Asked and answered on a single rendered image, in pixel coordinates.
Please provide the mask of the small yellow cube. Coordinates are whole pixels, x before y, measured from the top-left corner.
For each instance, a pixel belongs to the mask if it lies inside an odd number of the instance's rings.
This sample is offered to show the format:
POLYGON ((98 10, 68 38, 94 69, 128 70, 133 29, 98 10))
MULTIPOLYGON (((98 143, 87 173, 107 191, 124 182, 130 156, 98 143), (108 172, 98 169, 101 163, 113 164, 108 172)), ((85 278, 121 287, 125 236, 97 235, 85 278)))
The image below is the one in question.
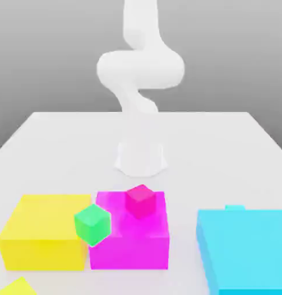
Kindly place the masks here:
POLYGON ((2 288, 0 295, 37 295, 37 293, 24 277, 20 277, 2 288))

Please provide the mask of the large yellow box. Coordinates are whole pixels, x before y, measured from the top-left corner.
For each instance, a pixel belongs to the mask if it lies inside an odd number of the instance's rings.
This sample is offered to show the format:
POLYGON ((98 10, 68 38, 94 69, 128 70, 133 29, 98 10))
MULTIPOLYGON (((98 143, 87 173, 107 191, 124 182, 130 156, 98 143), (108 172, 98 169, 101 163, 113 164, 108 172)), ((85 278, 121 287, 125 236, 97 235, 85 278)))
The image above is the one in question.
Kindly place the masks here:
POLYGON ((0 234, 10 271, 82 271, 88 246, 76 234, 74 216, 90 195, 23 195, 0 234))

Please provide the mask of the large magenta box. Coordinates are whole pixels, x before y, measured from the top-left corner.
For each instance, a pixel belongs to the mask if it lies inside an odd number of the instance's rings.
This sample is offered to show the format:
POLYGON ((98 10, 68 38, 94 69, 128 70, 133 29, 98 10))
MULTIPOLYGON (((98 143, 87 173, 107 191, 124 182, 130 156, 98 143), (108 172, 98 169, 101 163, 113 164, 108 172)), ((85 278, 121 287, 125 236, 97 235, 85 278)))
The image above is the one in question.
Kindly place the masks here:
POLYGON ((111 213, 111 234, 89 247, 93 270, 165 270, 170 234, 164 192, 156 192, 156 211, 136 219, 125 208, 125 192, 100 191, 96 204, 111 213))

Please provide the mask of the large cyan box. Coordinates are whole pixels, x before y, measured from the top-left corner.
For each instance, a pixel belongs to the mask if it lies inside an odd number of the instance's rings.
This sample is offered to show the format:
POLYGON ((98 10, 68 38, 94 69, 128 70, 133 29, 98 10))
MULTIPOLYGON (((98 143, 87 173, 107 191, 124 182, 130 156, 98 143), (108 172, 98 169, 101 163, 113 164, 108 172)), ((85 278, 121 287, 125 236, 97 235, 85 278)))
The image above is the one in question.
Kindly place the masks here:
POLYGON ((199 210, 209 295, 282 295, 282 210, 199 210))

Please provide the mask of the small pink cube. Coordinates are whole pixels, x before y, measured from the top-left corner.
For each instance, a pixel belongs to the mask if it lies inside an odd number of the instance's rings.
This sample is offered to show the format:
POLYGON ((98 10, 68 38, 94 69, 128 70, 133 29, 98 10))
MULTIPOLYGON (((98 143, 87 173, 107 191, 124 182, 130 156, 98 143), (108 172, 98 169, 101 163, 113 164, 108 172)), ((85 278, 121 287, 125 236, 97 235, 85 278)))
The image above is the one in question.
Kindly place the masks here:
POLYGON ((142 219, 156 211, 156 194, 144 184, 125 192, 125 208, 135 218, 142 219))

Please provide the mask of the small green cube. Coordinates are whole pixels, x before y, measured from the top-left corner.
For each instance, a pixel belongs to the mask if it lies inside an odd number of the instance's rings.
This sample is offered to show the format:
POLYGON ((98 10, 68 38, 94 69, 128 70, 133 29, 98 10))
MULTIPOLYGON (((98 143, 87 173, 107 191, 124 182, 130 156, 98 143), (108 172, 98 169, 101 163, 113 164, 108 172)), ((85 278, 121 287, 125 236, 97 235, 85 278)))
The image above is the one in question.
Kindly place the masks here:
POLYGON ((76 234, 94 247, 111 234, 111 213, 92 204, 74 215, 76 234))

